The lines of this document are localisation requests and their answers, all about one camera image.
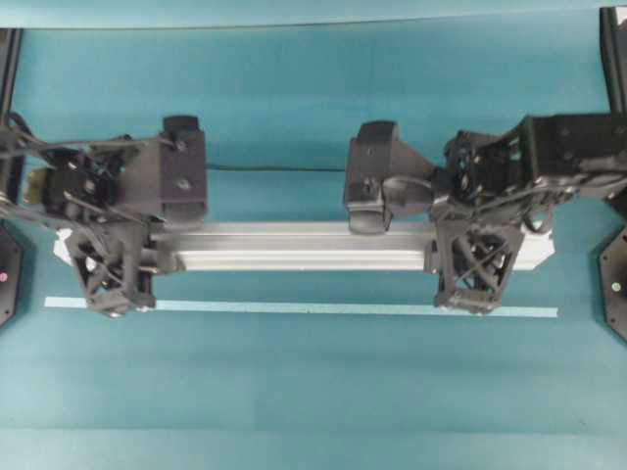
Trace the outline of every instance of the teal table surface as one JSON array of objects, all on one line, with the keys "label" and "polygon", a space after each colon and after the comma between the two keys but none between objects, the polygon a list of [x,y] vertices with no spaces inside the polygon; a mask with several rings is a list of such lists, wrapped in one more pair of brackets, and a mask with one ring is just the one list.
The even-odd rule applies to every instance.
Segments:
[{"label": "teal table surface", "polygon": [[[525,114],[605,112],[598,37],[594,8],[28,30],[14,109],[49,140],[152,135],[163,116],[198,115],[209,159],[234,165],[342,167],[360,124],[387,118],[441,162],[460,128],[499,133]],[[209,177],[211,221],[346,219],[342,173]],[[44,307],[49,296],[80,297],[78,283],[52,255],[54,234],[13,223],[26,256],[19,312],[0,331],[0,468],[622,470],[627,344],[603,322],[597,268],[622,226],[602,202],[558,209],[556,254],[514,273],[505,297],[557,307],[557,318],[153,311],[112,321]],[[183,273],[155,292],[427,305],[436,282]]]},{"label": "teal table surface", "polygon": [[3,0],[0,24],[81,29],[342,24],[517,16],[620,4],[603,0]]}]

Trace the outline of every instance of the aluminum extrusion bar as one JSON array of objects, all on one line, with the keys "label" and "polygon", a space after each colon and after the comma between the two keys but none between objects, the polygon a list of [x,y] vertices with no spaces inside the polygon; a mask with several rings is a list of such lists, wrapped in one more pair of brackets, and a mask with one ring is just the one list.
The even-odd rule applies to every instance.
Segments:
[{"label": "aluminum extrusion bar", "polygon": [[[346,222],[212,223],[152,238],[168,270],[422,270],[435,229],[393,223],[384,235],[355,235]],[[533,269],[554,252],[550,234],[527,234],[515,269]]]}]

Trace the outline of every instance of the mounting plate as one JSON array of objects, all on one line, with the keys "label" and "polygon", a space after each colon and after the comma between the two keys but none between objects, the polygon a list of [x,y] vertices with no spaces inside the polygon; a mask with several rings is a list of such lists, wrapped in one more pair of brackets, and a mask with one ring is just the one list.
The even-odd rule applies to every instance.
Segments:
[{"label": "mounting plate", "polygon": [[16,311],[23,250],[0,225],[0,326]]},{"label": "mounting plate", "polygon": [[607,245],[599,265],[605,322],[627,341],[627,228]]}]

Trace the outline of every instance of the black bracket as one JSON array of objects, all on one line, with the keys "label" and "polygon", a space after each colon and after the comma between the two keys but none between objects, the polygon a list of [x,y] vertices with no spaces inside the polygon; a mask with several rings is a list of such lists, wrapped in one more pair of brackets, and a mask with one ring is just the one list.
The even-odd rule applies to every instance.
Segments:
[{"label": "black bracket", "polygon": [[[0,29],[0,113],[11,111],[13,85],[18,69],[21,29]],[[24,157],[0,161],[0,198],[14,202],[18,198]],[[0,326],[16,311],[18,283],[22,270],[22,248],[0,227]]]},{"label": "black bracket", "polygon": [[627,228],[599,258],[605,322],[627,341]]},{"label": "black bracket", "polygon": [[22,248],[0,225],[0,326],[16,311],[18,283],[22,271]]}]

